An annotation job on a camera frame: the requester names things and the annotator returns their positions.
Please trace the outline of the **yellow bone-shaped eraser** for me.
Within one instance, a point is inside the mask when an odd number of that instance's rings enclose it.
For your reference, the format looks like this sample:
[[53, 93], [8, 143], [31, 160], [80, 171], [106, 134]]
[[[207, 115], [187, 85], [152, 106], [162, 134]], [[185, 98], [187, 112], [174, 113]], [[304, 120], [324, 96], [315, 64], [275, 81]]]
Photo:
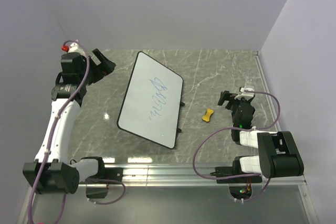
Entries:
[[207, 108], [206, 111], [205, 111], [205, 114], [202, 116], [202, 121], [208, 123], [210, 121], [213, 113], [214, 113], [213, 109]]

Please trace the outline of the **white whiteboard black frame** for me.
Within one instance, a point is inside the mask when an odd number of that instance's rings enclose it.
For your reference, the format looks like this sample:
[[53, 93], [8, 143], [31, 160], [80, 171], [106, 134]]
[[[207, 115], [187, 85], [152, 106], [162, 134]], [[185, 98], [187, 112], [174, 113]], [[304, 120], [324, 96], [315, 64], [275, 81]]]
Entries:
[[173, 149], [178, 133], [183, 78], [146, 53], [137, 53], [117, 127]]

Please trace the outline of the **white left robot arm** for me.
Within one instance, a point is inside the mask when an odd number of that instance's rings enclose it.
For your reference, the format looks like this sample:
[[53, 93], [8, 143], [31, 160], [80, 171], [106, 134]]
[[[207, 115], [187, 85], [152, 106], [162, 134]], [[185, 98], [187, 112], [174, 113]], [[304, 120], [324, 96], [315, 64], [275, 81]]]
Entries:
[[25, 163], [23, 175], [38, 194], [74, 194], [86, 179], [100, 183], [106, 178], [102, 157], [84, 157], [70, 164], [69, 141], [80, 112], [87, 86], [111, 74], [116, 64], [99, 49], [92, 51], [97, 65], [78, 49], [68, 49], [61, 56], [61, 69], [51, 92], [51, 115], [45, 138], [34, 161]]

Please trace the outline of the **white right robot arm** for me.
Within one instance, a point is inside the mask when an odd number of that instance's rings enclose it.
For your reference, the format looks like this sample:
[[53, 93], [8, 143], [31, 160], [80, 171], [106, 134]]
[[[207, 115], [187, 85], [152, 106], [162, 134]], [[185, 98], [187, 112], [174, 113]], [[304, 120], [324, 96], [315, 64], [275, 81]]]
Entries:
[[231, 111], [234, 129], [231, 137], [237, 145], [258, 150], [257, 156], [236, 157], [231, 167], [217, 167], [218, 176], [230, 177], [238, 182], [248, 177], [298, 177], [303, 175], [304, 164], [294, 138], [289, 131], [258, 130], [252, 126], [255, 108], [251, 102], [256, 92], [241, 88], [240, 92], [222, 91], [218, 105], [227, 102], [225, 108]]

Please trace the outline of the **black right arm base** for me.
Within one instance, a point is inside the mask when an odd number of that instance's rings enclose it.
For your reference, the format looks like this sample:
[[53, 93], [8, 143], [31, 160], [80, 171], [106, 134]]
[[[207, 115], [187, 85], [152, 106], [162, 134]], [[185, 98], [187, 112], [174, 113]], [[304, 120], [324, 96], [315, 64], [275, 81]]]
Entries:
[[262, 177], [252, 176], [248, 174], [245, 177], [237, 177], [238, 175], [243, 175], [244, 173], [238, 166], [217, 166], [215, 171], [210, 173], [211, 176], [216, 177], [217, 184], [231, 184], [229, 186], [229, 193], [234, 200], [249, 200], [252, 197], [253, 183], [261, 183]]

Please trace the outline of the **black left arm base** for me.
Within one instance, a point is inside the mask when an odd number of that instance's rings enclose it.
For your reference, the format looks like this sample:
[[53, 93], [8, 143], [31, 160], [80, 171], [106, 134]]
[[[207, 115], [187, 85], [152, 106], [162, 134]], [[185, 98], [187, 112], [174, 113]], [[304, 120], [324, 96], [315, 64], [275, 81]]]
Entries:
[[105, 199], [112, 186], [121, 186], [123, 168], [108, 167], [104, 169], [102, 175], [94, 175], [85, 180], [86, 196], [89, 200]]

